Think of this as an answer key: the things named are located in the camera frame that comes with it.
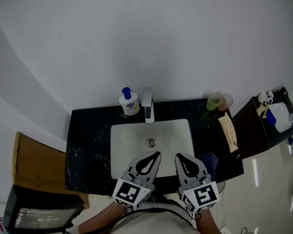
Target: cardboard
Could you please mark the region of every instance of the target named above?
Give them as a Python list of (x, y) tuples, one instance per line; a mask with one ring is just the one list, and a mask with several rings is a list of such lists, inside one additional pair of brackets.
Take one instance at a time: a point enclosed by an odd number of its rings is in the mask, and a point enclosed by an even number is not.
[(16, 134), (13, 153), (13, 181), (28, 189), (79, 195), (89, 208), (88, 194), (65, 188), (65, 153)]

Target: black marble countertop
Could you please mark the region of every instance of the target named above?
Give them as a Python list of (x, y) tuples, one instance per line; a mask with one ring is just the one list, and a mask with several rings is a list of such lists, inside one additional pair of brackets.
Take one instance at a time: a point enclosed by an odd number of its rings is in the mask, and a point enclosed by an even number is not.
[[(221, 182), (243, 174), (239, 150), (230, 153), (218, 118), (225, 112), (206, 109), (206, 99), (155, 102), (155, 121), (187, 119), (195, 157), (214, 153), (218, 157), (215, 181)], [(80, 109), (72, 112), (66, 147), (65, 187), (69, 190), (112, 195), (116, 179), (110, 173), (111, 126), (145, 122), (144, 110), (125, 116), (121, 106)], [(177, 176), (156, 178), (154, 194), (174, 193)]]
[[(252, 100), (255, 107), (258, 108), (261, 103), (258, 101), (257, 97), (252, 97)], [(283, 102), (287, 106), (289, 113), (293, 114), (293, 105), (287, 93), (279, 96), (276, 100), (273, 101), (273, 104), (281, 102)], [(269, 148), (274, 147), (275, 145), (281, 143), (282, 141), (293, 135), (293, 124), (291, 128), (280, 133), (277, 131), (275, 125), (271, 125), (268, 123), (266, 118), (263, 119), (262, 117), (259, 117), (259, 119), (262, 122)]]

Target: monitor screen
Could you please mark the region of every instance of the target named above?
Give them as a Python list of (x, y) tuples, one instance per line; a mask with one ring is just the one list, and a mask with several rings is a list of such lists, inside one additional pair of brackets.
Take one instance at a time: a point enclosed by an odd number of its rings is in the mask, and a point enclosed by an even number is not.
[(14, 228), (51, 229), (63, 227), (76, 209), (39, 210), (20, 208)]

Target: cup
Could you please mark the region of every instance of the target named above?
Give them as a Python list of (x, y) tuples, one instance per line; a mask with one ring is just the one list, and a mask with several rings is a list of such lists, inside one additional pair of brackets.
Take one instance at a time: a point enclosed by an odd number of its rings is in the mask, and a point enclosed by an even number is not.
[(257, 96), (257, 99), (258, 99), (258, 102), (262, 104), (266, 104), (268, 97), (265, 92), (260, 92), (260, 94)]
[(233, 97), (230, 94), (223, 94), (222, 103), (218, 106), (220, 111), (225, 111), (233, 104)]
[(222, 103), (222, 98), (219, 93), (211, 93), (206, 103), (206, 109), (209, 111), (213, 111)]
[(268, 98), (269, 97), (273, 98), (273, 92), (272, 91), (269, 90), (266, 94), (267, 94), (267, 97)]
[(273, 102), (273, 98), (272, 98), (272, 97), (268, 97), (267, 100), (266, 100), (266, 102), (267, 102), (268, 104), (272, 104), (272, 102)]

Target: faucet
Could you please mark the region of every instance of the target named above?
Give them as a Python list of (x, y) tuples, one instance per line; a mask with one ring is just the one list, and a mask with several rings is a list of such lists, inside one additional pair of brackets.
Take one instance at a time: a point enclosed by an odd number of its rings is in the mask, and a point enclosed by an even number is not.
[(142, 98), (142, 106), (145, 108), (146, 123), (154, 122), (153, 93), (151, 88), (145, 88)]

